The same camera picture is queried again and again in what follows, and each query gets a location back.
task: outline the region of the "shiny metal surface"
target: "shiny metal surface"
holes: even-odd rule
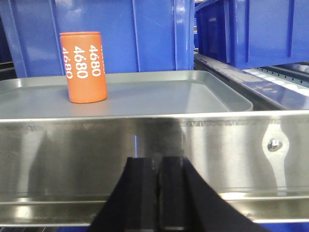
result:
[[[309,221],[308,131],[309,111],[2,119],[0,225],[87,225],[127,157],[163,156],[252,220]]]
[[[108,98],[72,104],[65,76],[0,82],[0,118],[136,116],[252,110],[252,103],[205,71],[106,75]]]

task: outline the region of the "orange cylinder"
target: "orange cylinder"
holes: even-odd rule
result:
[[[107,98],[101,35],[98,31],[60,34],[70,101],[98,102]]]

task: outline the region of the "screw head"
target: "screw head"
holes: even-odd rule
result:
[[[278,151],[280,148],[282,148],[282,142],[276,139],[271,139],[267,145],[267,148],[270,152]]]

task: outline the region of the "metal tray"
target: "metal tray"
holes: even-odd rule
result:
[[[107,100],[74,104],[64,76],[1,81],[0,118],[190,114],[253,107],[205,71],[108,74],[107,83]]]

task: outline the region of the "blue plastic bin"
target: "blue plastic bin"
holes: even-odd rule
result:
[[[197,7],[201,3],[202,2],[195,2],[194,7]],[[194,26],[196,26],[196,25],[197,25],[197,15],[194,14]],[[194,48],[198,48],[198,37],[197,37],[196,32],[194,32],[193,40],[194,40]]]
[[[6,41],[5,33],[0,18],[0,63],[12,61],[8,42]]]
[[[276,223],[261,224],[272,232],[308,232],[309,223]]]
[[[193,69],[193,0],[0,0],[18,77],[63,75],[59,33],[100,31],[107,73]]]
[[[199,53],[244,69],[309,60],[308,0],[206,0]]]

